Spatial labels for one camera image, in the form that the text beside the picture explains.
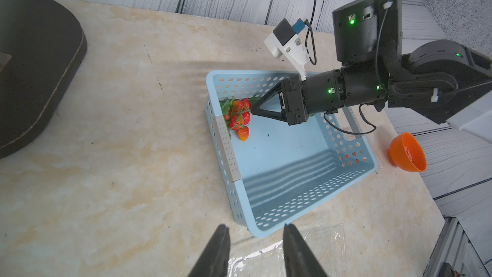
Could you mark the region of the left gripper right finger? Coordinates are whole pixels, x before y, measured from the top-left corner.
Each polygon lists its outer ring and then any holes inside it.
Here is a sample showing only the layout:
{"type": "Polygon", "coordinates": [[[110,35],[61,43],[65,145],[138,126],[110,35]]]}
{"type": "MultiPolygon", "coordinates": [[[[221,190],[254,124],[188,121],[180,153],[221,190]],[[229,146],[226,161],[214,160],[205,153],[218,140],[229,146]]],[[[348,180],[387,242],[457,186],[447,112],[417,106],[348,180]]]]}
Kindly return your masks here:
{"type": "Polygon", "coordinates": [[[284,226],[283,250],[287,277],[327,277],[326,272],[294,224],[285,224],[284,226]]]}

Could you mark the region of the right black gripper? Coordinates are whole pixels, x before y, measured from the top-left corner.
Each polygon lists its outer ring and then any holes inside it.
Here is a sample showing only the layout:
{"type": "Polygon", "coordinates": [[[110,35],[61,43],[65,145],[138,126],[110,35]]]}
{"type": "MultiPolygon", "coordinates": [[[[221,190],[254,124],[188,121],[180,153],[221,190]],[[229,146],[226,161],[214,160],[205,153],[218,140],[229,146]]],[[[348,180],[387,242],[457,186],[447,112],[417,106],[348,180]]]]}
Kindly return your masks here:
{"type": "Polygon", "coordinates": [[[378,110],[386,103],[383,84],[371,65],[345,65],[339,69],[308,76],[299,75],[280,81],[252,102],[252,115],[301,124],[312,114],[334,114],[338,109],[356,105],[374,105],[378,110]]]}

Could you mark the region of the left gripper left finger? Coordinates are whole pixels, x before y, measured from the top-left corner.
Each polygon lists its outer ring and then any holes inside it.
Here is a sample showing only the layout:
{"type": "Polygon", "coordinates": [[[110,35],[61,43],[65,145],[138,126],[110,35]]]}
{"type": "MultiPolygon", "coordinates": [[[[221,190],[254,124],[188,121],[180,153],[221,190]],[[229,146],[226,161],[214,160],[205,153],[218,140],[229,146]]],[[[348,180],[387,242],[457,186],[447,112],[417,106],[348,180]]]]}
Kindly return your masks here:
{"type": "Polygon", "coordinates": [[[227,276],[230,250],[229,228],[219,224],[188,276],[227,276]]]}

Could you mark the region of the light blue plastic basket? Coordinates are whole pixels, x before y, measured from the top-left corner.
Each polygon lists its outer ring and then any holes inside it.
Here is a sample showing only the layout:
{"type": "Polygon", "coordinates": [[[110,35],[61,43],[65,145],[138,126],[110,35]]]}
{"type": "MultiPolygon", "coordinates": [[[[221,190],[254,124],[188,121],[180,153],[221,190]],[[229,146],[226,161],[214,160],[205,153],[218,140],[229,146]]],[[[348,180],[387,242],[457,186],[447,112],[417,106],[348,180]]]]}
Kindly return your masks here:
{"type": "Polygon", "coordinates": [[[334,115],[290,126],[254,116],[241,141],[228,130],[221,104],[260,97],[285,71],[212,71],[205,112],[234,220],[266,237],[372,174],[377,160],[365,137],[349,140],[334,115]]]}

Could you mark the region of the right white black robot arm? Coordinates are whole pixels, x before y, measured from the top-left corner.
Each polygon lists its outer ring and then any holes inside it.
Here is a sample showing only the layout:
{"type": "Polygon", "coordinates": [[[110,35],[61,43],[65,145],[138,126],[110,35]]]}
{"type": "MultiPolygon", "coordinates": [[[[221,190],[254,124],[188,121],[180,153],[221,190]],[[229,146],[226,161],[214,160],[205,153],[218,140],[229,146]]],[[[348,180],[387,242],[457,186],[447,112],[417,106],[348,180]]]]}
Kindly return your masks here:
{"type": "Polygon", "coordinates": [[[308,75],[314,52],[299,35],[307,20],[281,21],[265,39],[275,57],[296,73],[253,103],[252,113],[305,123],[311,115],[371,105],[408,108],[436,124],[491,140],[491,59],[450,40],[402,53],[401,0],[356,0],[333,12],[339,69],[308,75]]]}

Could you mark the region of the strawberry cluster left basket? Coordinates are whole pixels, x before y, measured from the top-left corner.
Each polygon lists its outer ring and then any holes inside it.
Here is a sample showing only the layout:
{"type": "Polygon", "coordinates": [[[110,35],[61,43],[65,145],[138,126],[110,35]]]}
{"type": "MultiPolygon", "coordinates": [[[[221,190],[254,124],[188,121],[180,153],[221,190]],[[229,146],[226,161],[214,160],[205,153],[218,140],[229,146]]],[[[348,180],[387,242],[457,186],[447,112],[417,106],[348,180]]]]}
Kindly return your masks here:
{"type": "Polygon", "coordinates": [[[252,116],[252,105],[259,100],[259,97],[231,99],[220,101],[220,109],[226,123],[229,137],[235,132],[238,138],[245,142],[249,138],[249,123],[252,116]]]}

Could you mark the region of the orange plastic bowl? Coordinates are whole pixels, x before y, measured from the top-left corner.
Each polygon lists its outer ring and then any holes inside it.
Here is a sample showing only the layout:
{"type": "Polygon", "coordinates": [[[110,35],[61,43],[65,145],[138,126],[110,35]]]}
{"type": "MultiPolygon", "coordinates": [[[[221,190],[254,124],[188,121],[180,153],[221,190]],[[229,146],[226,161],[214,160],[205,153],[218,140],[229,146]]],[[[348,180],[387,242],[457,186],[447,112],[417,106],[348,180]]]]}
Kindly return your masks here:
{"type": "Polygon", "coordinates": [[[389,146],[387,156],[395,167],[412,173],[423,173],[427,170],[424,150],[410,133],[397,136],[389,146]]]}

